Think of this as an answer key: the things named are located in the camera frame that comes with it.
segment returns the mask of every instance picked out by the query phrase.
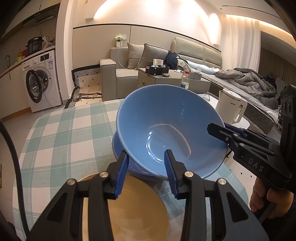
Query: blue gripper pad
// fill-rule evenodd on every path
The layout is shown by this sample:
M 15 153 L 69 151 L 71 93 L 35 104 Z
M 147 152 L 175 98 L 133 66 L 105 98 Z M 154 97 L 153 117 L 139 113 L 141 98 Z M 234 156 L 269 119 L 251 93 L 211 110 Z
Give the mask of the blue gripper pad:
M 237 128 L 232 125 L 229 125 L 229 124 L 226 124 L 225 122 L 224 122 L 224 125 L 225 125 L 225 128 L 232 130 L 232 131 L 236 132 L 237 134 L 239 134 L 241 136 L 241 138 L 247 139 L 247 135 L 244 133 L 244 131 L 242 129 Z
M 172 194 L 174 194 L 175 198 L 177 198 L 179 194 L 177 177 L 176 177 L 176 174 L 174 173 L 173 166 L 168 156 L 167 150 L 165 151 L 164 161 L 165 161 L 165 169 L 168 175 L 168 181 L 170 183 L 170 189 L 172 191 Z
M 118 196 L 121 194 L 124 179 L 126 177 L 126 172 L 128 170 L 128 163 L 129 163 L 129 156 L 125 154 L 121 166 L 118 171 L 118 175 L 116 177 L 116 186 L 115 186 L 115 191 L 114 191 L 114 196 L 115 198 L 118 198 Z

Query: headboard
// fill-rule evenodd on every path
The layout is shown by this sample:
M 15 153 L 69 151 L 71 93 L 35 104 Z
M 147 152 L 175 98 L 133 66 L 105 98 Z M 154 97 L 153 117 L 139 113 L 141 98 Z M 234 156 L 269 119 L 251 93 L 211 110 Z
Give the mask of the headboard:
M 172 43 L 172 52 L 177 53 L 181 58 L 194 63 L 204 64 L 210 68 L 221 69 L 221 53 L 206 48 L 200 44 L 175 37 Z

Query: white kettle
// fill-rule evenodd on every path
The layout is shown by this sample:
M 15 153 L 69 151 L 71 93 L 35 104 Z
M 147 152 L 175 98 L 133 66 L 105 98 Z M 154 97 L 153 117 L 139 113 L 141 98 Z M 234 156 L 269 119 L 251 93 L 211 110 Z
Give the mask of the white kettle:
M 237 93 L 228 89 L 219 91 L 219 101 L 215 109 L 225 123 L 239 123 L 246 107 L 247 101 Z

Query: plaid tablecloth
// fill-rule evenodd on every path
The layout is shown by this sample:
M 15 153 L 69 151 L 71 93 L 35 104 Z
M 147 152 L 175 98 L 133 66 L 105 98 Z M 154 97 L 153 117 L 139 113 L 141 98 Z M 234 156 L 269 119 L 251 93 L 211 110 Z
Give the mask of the plaid tablecloth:
M 32 126 L 20 155 L 25 210 L 29 228 L 60 187 L 69 178 L 77 180 L 105 171 L 116 161 L 112 137 L 122 100 L 87 104 L 40 117 Z M 223 177 L 247 203 L 245 188 L 225 164 L 208 179 Z M 147 182 L 163 200 L 170 220 L 167 240 L 179 241 L 184 217 L 184 200 L 176 200 L 167 181 Z M 13 187 L 13 218 L 18 236 L 24 240 L 16 182 Z M 210 239 L 210 209 L 207 200 L 207 231 Z

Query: kitchen cabinet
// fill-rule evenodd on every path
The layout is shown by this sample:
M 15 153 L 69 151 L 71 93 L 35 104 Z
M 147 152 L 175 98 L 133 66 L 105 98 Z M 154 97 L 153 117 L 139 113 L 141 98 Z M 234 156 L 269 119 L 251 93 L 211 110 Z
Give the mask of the kitchen cabinet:
M 0 79 L 0 118 L 28 107 L 30 105 L 20 65 Z
M 58 4 L 60 2 L 61 0 L 43 0 L 41 3 L 40 11 L 52 5 Z
M 30 2 L 28 2 L 28 4 L 24 6 L 24 8 L 21 9 L 15 16 L 15 18 L 11 21 L 5 31 L 5 34 L 7 34 L 10 30 L 12 30 L 16 25 L 24 21 L 26 18 L 38 12 L 41 6 L 41 2 L 42 0 L 31 0 Z

